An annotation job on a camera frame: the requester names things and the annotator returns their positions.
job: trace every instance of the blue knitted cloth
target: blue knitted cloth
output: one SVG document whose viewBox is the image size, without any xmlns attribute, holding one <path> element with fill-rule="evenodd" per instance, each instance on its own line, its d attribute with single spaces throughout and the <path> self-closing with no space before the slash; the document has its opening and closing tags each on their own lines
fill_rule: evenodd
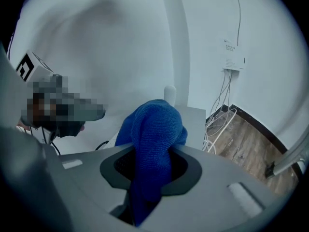
<svg viewBox="0 0 309 232">
<path fill-rule="evenodd" d="M 139 226 L 161 199 L 161 187 L 171 181 L 168 149 L 184 145 L 187 130 L 179 112 L 165 100 L 141 105 L 123 122 L 115 145 L 133 142 L 136 149 L 135 179 L 130 188 L 134 220 Z"/>
</svg>

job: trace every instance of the white strip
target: white strip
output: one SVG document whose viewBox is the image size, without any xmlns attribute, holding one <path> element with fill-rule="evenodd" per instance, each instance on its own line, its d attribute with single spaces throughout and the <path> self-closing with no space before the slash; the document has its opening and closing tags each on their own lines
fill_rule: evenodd
<svg viewBox="0 0 309 232">
<path fill-rule="evenodd" d="M 261 205 L 250 195 L 250 193 L 240 184 L 233 183 L 227 187 L 239 203 L 248 217 L 253 218 L 260 214 L 263 209 Z"/>
<path fill-rule="evenodd" d="M 82 165 L 82 161 L 81 160 L 72 160 L 72 161 L 69 161 L 69 162 L 64 162 L 62 163 L 62 166 L 64 167 L 64 169 L 69 169 L 69 168 L 74 168 L 74 167 L 77 167 L 79 165 Z"/>
</svg>

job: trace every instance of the wooden floor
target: wooden floor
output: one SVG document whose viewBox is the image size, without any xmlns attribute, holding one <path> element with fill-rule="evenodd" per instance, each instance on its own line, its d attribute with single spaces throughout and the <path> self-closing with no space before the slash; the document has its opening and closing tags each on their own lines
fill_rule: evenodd
<svg viewBox="0 0 309 232">
<path fill-rule="evenodd" d="M 228 121 L 234 113 L 229 112 Z M 218 136 L 221 125 L 226 121 L 225 113 L 214 122 L 214 127 L 209 127 L 207 134 L 210 141 Z M 290 167 L 278 176 L 265 179 L 266 166 L 281 156 L 281 153 L 263 136 L 257 129 L 247 121 L 235 115 L 234 119 L 222 133 L 216 144 L 217 155 L 223 156 L 255 178 L 268 186 L 275 194 L 283 196 L 294 190 L 298 183 L 297 176 Z"/>
</svg>

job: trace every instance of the baseboard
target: baseboard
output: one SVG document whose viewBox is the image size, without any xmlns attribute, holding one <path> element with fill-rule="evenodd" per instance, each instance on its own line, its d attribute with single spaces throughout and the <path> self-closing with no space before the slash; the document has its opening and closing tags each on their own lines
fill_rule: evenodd
<svg viewBox="0 0 309 232">
<path fill-rule="evenodd" d="M 287 148 L 283 145 L 283 143 L 270 130 L 268 130 L 264 125 L 262 125 L 259 121 L 257 121 L 255 118 L 253 118 L 250 114 L 243 111 L 241 108 L 239 108 L 235 105 L 230 106 L 230 110 L 235 109 L 235 108 L 237 109 L 237 115 L 239 115 L 241 118 L 246 120 L 249 124 L 251 124 L 254 128 L 256 128 L 261 134 L 263 134 L 279 150 L 279 152 L 281 154 L 284 154 L 285 152 L 287 152 Z M 221 107 L 217 111 L 214 112 L 214 116 L 218 115 L 218 113 L 220 112 L 220 109 L 221 109 Z M 227 112 L 228 106 L 223 105 L 222 111 Z M 300 179 L 301 176 L 303 175 L 303 173 L 302 173 L 299 165 L 297 163 L 294 163 L 292 165 L 292 169 L 294 170 L 297 178 Z"/>
</svg>

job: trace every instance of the blue towel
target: blue towel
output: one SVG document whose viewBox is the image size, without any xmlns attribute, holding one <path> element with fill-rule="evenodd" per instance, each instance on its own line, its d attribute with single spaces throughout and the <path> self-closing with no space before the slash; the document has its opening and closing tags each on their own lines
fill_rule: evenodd
<svg viewBox="0 0 309 232">
<path fill-rule="evenodd" d="M 168 149 L 184 145 L 187 130 L 179 112 L 165 100 L 141 105 L 123 122 L 115 145 L 133 142 L 136 149 L 135 179 L 130 188 L 133 215 L 139 226 L 161 199 L 161 188 L 171 182 Z"/>
</svg>

